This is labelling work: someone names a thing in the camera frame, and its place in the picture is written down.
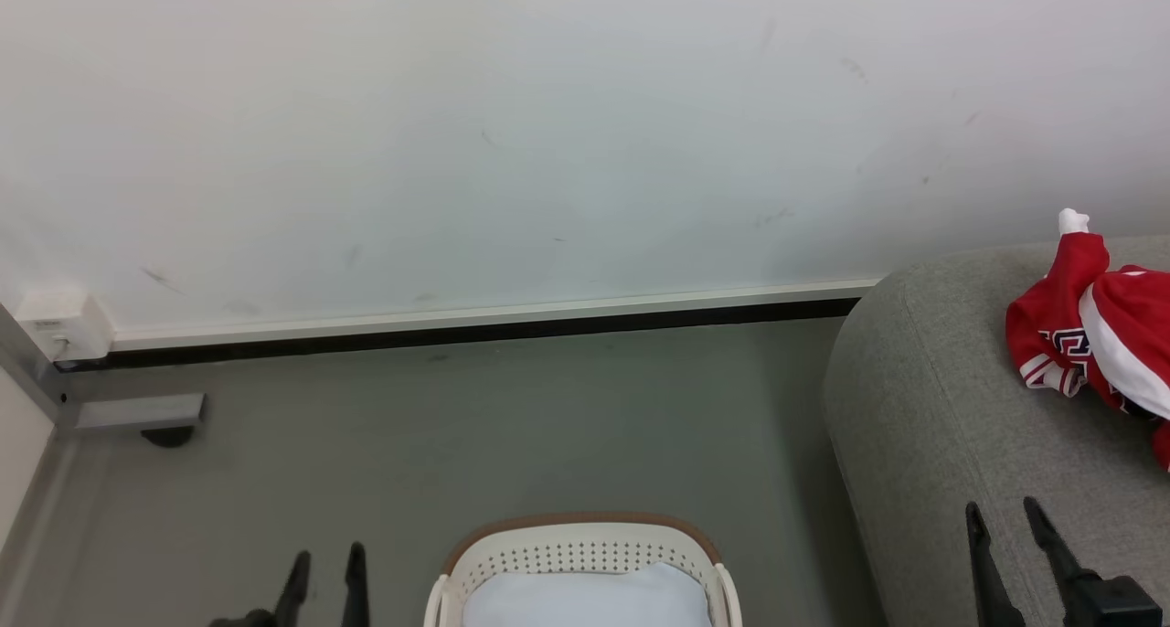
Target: gray upholstery fabric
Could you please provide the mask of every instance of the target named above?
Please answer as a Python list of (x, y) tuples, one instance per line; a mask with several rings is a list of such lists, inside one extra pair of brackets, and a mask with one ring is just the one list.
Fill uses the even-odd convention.
[[(1115, 266), (1170, 269), (1170, 236), (1108, 240)], [(833, 349), (825, 409), (894, 627), (976, 625), (963, 508), (979, 503), (1012, 601), (1060, 625), (1021, 501), (1040, 498), (1082, 565), (1129, 574), (1170, 608), (1170, 475), (1152, 430), (1086, 387), (1027, 390), (1004, 339), (1009, 303), (1055, 244), (983, 249), (882, 281)]]

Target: electrical outlet box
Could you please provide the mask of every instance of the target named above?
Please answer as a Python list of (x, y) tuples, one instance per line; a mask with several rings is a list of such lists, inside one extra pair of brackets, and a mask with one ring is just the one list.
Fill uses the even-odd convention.
[(49, 360), (104, 358), (113, 343), (110, 321), (89, 294), (26, 295), (15, 318)]

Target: white wall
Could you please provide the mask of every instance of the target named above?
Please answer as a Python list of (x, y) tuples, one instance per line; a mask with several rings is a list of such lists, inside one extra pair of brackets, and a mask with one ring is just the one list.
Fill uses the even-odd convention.
[(0, 370), (0, 549), (51, 433), (49, 418)]
[(1166, 0), (0, 0), (0, 301), (122, 332), (1170, 228)]

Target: white plastic basket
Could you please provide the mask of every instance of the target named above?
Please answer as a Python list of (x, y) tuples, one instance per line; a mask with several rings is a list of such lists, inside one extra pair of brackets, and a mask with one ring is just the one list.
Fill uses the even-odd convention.
[(502, 572), (624, 574), (659, 561), (702, 584), (713, 627), (743, 627), (739, 597), (715, 545), (681, 519), (640, 512), (534, 516), (481, 528), (447, 559), (424, 627), (462, 627), (463, 602)]

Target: floor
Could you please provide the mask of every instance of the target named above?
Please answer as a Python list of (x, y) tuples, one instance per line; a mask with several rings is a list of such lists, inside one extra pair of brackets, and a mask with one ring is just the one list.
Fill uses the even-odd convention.
[(881, 626), (819, 412), (840, 319), (611, 332), (81, 374), (87, 398), (205, 391), (186, 447), (81, 442), (21, 626), (202, 626), (270, 606), (337, 623), (351, 540), (376, 625), (418, 626), (473, 528), (548, 511), (687, 519), (745, 625)]

